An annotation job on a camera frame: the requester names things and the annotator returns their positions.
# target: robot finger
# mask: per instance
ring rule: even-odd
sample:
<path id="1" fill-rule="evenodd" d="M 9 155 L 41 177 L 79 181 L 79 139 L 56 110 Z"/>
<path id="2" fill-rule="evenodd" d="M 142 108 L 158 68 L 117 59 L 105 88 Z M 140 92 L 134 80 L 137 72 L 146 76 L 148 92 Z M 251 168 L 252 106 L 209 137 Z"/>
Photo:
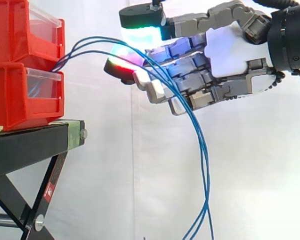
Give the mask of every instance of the robot finger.
<path id="1" fill-rule="evenodd" d="M 171 44 L 147 50 L 147 55 L 160 64 L 166 64 L 178 58 L 186 57 L 194 52 L 203 51 L 207 45 L 205 33 L 191 37 L 182 37 Z"/>

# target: red storage bin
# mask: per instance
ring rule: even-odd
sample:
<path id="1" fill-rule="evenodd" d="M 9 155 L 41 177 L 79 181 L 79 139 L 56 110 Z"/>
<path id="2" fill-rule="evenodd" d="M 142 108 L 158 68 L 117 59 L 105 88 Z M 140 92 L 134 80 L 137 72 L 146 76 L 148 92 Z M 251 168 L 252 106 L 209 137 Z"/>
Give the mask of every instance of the red storage bin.
<path id="1" fill-rule="evenodd" d="M 0 63 L 0 127 L 3 131 L 45 126 L 64 115 L 64 76 Z"/>
<path id="2" fill-rule="evenodd" d="M 0 63 L 51 71 L 65 55 L 65 23 L 27 0 L 0 0 Z"/>

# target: red warning sticker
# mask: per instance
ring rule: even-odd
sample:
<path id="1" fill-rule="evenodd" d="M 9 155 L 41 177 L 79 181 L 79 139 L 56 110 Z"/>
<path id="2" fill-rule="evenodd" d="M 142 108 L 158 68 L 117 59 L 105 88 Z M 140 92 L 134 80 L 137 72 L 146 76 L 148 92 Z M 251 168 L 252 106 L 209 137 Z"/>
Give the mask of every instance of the red warning sticker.
<path id="1" fill-rule="evenodd" d="M 52 196 L 54 194 L 55 191 L 55 185 L 53 185 L 51 182 L 48 183 L 48 185 L 45 188 L 43 197 L 45 198 L 45 200 L 50 203 Z"/>

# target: black cylindrical connector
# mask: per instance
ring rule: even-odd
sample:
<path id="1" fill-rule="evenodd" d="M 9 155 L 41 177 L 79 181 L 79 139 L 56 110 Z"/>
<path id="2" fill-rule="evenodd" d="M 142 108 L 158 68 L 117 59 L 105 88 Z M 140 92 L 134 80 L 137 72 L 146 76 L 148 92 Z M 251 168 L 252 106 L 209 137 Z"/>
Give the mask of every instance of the black cylindrical connector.
<path id="1" fill-rule="evenodd" d="M 300 5 L 272 13 L 268 46 L 277 71 L 300 69 Z"/>

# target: black metal table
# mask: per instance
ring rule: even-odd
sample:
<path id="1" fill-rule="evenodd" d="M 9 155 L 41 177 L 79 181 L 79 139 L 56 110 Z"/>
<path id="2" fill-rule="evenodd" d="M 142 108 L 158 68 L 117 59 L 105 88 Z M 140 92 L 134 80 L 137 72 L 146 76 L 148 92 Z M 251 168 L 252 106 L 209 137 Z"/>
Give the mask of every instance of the black metal table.
<path id="1" fill-rule="evenodd" d="M 0 227 L 19 228 L 21 240 L 54 240 L 44 226 L 69 150 L 82 146 L 87 138 L 85 122 L 60 120 L 49 126 L 15 132 L 0 132 Z M 28 205 L 8 173 L 51 158 L 32 207 Z"/>

